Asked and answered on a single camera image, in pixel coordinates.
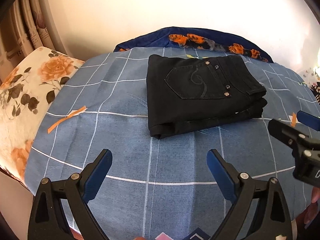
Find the grid pattern sheet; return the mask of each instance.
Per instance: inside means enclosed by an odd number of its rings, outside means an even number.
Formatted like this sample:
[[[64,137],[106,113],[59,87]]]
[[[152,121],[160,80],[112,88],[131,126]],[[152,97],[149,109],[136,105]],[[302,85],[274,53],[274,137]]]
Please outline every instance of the grid pattern sheet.
[[[151,54],[227,55],[133,48],[88,60],[63,87],[41,123],[26,168],[28,188],[35,194],[43,177],[66,179],[108,148],[113,164],[89,207],[110,239],[154,239],[163,231],[183,239],[198,227],[213,235],[230,208],[206,165],[208,150],[216,148],[238,171],[265,180],[278,177],[292,218],[303,211],[311,187],[292,177],[290,149],[267,130],[270,119],[290,122],[292,112],[299,110],[320,116],[302,78],[279,64],[242,56],[250,73],[267,88],[262,118],[157,140],[148,131],[146,75]],[[87,107],[84,113],[47,133],[53,123],[82,106]],[[319,138],[318,132],[300,123],[297,128]],[[70,226],[78,230],[67,203],[63,204]]]

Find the folded black jeans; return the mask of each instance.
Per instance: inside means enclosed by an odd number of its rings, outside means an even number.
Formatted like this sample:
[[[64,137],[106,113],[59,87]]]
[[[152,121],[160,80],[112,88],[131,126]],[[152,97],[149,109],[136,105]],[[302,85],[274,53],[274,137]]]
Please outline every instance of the folded black jeans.
[[[260,118],[266,89],[238,55],[204,59],[151,55],[147,99],[150,135],[158,139]]]

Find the orange tape strip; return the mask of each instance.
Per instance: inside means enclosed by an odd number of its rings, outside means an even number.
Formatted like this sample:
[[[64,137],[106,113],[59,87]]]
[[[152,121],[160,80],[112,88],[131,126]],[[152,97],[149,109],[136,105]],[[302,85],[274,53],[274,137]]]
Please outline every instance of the orange tape strip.
[[[85,106],[83,106],[83,107],[81,107],[79,110],[77,110],[77,111],[69,114],[67,117],[64,117],[64,118],[60,119],[59,121],[55,122],[52,126],[50,126],[50,127],[48,128],[48,133],[51,133],[52,130],[53,130],[54,128],[56,128],[59,124],[61,124],[63,121],[68,120],[69,118],[73,117],[74,115],[76,115],[76,114],[78,114],[78,113],[80,113],[80,112],[82,112],[82,111],[84,111],[84,110],[86,110],[86,109],[87,109],[87,108],[86,108]]]
[[[297,115],[295,113],[292,113],[291,126],[296,127],[296,123],[297,123]]]

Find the metal screw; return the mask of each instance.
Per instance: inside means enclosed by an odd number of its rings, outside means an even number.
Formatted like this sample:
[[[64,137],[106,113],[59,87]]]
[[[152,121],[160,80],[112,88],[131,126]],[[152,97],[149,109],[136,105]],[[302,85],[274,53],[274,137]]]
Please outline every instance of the metal screw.
[[[273,184],[277,184],[277,183],[278,183],[278,179],[276,179],[276,178],[271,178],[271,182],[272,182]]]
[[[41,183],[42,183],[42,184],[46,184],[46,183],[48,183],[48,181],[49,181],[48,178],[43,178],[43,179],[41,179]]]
[[[304,150],[303,153],[307,157],[311,157],[311,155],[312,155],[312,153],[309,150]]]
[[[71,175],[71,179],[78,179],[80,177],[79,173],[74,173]]]
[[[240,174],[240,177],[241,177],[242,179],[248,179],[248,178],[249,178],[249,175],[248,175],[247,173],[245,173],[245,172],[242,172],[242,173]]]

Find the floral pillow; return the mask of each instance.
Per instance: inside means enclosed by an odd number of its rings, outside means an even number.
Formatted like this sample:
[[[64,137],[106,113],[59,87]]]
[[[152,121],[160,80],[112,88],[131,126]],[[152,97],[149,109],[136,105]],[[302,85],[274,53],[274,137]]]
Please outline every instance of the floral pillow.
[[[82,60],[40,47],[0,86],[0,167],[24,182],[31,145],[57,94]]]

